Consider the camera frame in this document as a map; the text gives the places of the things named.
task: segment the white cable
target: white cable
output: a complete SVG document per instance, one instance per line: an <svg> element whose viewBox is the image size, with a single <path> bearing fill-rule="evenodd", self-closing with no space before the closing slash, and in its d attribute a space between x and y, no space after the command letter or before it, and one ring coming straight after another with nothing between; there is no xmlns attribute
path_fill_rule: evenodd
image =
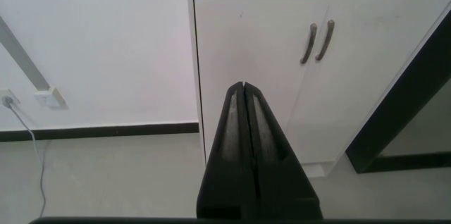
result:
<svg viewBox="0 0 451 224"><path fill-rule="evenodd" d="M44 189L42 187L42 178L44 177L44 162L42 161L41 155L39 154L39 152L37 150L37 147L36 147L35 134L28 128L28 126L23 122L22 118L20 118L19 114L17 114L17 112L14 110L14 104L11 105L10 109L12 110L14 115L16 115L17 119L22 123L23 127L25 127L25 129L27 129L27 131L31 134L31 138L33 140L33 146L35 147L35 152L36 152L37 158L39 159L39 163L41 164L41 178L40 178L39 186L41 188L42 200L44 202L42 204L41 213L39 215L39 217L41 218L42 214L44 213L45 204L46 204L46 198L45 198L45 194L44 194Z"/></svg>

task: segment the power plug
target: power plug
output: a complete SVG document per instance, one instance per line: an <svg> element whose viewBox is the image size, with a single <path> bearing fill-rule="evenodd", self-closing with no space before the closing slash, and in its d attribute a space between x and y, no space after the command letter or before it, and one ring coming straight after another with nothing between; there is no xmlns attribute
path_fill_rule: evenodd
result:
<svg viewBox="0 0 451 224"><path fill-rule="evenodd" d="M3 104L3 106L5 106L6 108L11 109L11 104L14 103L14 100L11 97L8 96L4 96L1 98L1 103Z"/></svg>

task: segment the metal pole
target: metal pole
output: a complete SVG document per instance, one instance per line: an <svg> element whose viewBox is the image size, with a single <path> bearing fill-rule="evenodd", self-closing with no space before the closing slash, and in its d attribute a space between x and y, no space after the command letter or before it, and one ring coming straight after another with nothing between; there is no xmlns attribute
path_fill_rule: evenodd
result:
<svg viewBox="0 0 451 224"><path fill-rule="evenodd" d="M39 91L48 90L50 88L49 83L42 76L41 72L34 65L27 52L22 48L19 41L14 37L7 24L0 16L0 42L5 49L9 52L11 57L19 65L20 69L25 73L31 83Z"/></svg>

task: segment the black baseboard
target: black baseboard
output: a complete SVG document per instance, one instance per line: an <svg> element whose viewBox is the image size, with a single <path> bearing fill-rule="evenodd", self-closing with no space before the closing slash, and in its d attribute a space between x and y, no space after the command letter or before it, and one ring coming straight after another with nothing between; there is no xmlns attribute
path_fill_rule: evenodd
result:
<svg viewBox="0 0 451 224"><path fill-rule="evenodd" d="M446 167L451 167L451 153L448 152L406 156L380 156L368 168L359 173Z"/></svg>
<svg viewBox="0 0 451 224"><path fill-rule="evenodd" d="M199 123L85 127L71 129L33 130L33 132L35 134L36 140L135 135L164 135L199 132ZM15 142L24 140L30 140L30 134L26 130L0 132L0 142Z"/></svg>

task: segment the black object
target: black object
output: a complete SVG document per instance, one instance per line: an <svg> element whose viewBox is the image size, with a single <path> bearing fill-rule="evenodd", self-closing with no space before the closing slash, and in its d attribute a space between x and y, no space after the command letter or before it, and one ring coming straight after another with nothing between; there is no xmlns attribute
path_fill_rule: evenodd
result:
<svg viewBox="0 0 451 224"><path fill-rule="evenodd" d="M319 200L263 94L233 85L197 199L198 218L322 219Z"/></svg>
<svg viewBox="0 0 451 224"><path fill-rule="evenodd" d="M451 167L451 153L380 156L451 78L451 12L437 27L346 153L358 173Z"/></svg>
<svg viewBox="0 0 451 224"><path fill-rule="evenodd" d="M36 140L80 139L86 137L113 137L135 135L164 135L196 132L199 132L199 123L171 123L158 125L126 125L33 130ZM0 132L0 142L15 142L25 140L30 140L30 133L26 130Z"/></svg>

